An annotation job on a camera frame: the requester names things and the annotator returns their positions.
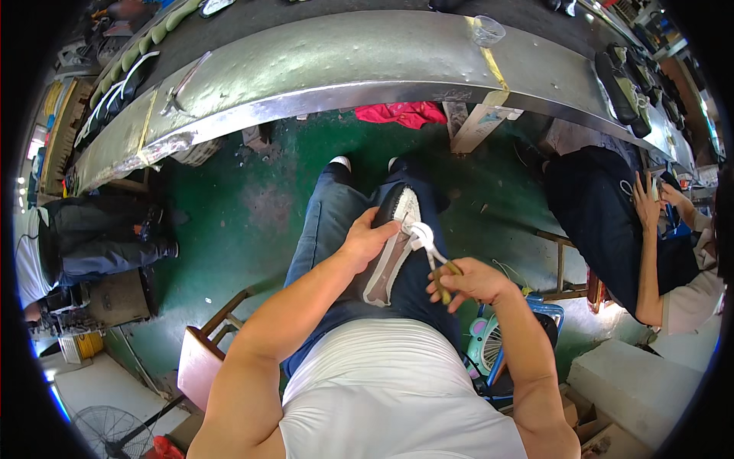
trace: blue jeans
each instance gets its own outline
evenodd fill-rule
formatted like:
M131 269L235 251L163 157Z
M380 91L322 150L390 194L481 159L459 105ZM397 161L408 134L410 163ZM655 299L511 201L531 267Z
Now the blue jeans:
M436 248L446 253L446 243L438 222L438 213L448 206L448 199L431 185L420 167L398 158L392 173L370 198L352 187L352 174L345 166L329 163L321 172L308 201L303 232L288 268L285 287L341 247L352 223L369 207L379 206L387 192L398 183L410 185L418 196L421 220L431 227ZM347 289L324 314L324 318L301 347L283 362L283 371L291 377L316 342L334 328L356 319L407 318L426 323L441 334L460 353L459 320L442 304L429 301L426 293L430 268L425 250L412 252L403 263L391 293L391 306L379 308L364 303L358 292Z

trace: metal workbench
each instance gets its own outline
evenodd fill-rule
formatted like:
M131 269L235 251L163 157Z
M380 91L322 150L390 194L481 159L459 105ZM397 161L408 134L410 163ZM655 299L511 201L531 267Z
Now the metal workbench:
M492 48L510 90L504 106L605 132L692 168L691 149L662 108L650 107L653 132L636 139L610 115L588 59L528 32L506 32ZM194 118L161 116L165 93L193 64L145 91L99 134L76 164L79 192L272 120L395 101L479 103L502 89L466 18L435 12L348 12L242 38L213 50L179 95Z

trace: worker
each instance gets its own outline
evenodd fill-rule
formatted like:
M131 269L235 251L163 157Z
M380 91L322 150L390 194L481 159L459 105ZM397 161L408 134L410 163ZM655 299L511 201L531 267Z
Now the worker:
M515 150L545 184L548 208L586 264L638 321L663 334L689 333L716 312L724 281L713 221L675 189L677 182L663 183L656 201L650 173L643 181L607 148L587 146L550 158L524 142ZM658 219L668 203L691 236L659 238Z
M161 209L126 196L65 198L15 215L15 271L26 320L40 318L36 302L56 286L178 256L177 242L151 231L162 217Z
M454 260L461 276L444 265L440 282L456 293L447 308L433 304L439 295L418 250L399 267L390 306L364 303L352 292L355 276L369 277L376 257L396 255L385 242L401 232L406 214L430 226L445 252L437 213L446 199L414 161L393 159L388 171L368 199L352 187L347 158L325 167L286 286L233 340L187 457L579 457L551 343L501 273L470 258ZM390 192L406 186L414 194ZM469 297L492 303L502 328L515 384L513 418L476 394L457 353L453 313ZM281 363L290 376L282 402Z

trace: white shirt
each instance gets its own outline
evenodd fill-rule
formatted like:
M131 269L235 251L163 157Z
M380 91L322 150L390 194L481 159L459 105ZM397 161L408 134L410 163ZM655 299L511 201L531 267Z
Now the white shirt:
M53 286L48 285L43 275L38 251L38 226L48 226L48 210L44 207L26 210L25 214L15 215L15 273L18 276L18 296L21 307L45 297Z
M476 395L456 350L412 319L327 333L283 395L288 459L526 458L512 418Z
M661 333L689 333L711 318L724 297L724 280L718 276L716 258L704 249L711 241L711 218L697 212L693 231L701 231L694 255L701 272L684 286L663 295Z

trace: plastic cup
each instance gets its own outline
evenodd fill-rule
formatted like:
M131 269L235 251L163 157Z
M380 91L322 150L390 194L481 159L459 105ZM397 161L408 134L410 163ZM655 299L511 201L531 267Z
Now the plastic cup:
M482 48L491 48L504 36L505 29L499 22L487 16L474 18L474 43L477 45Z

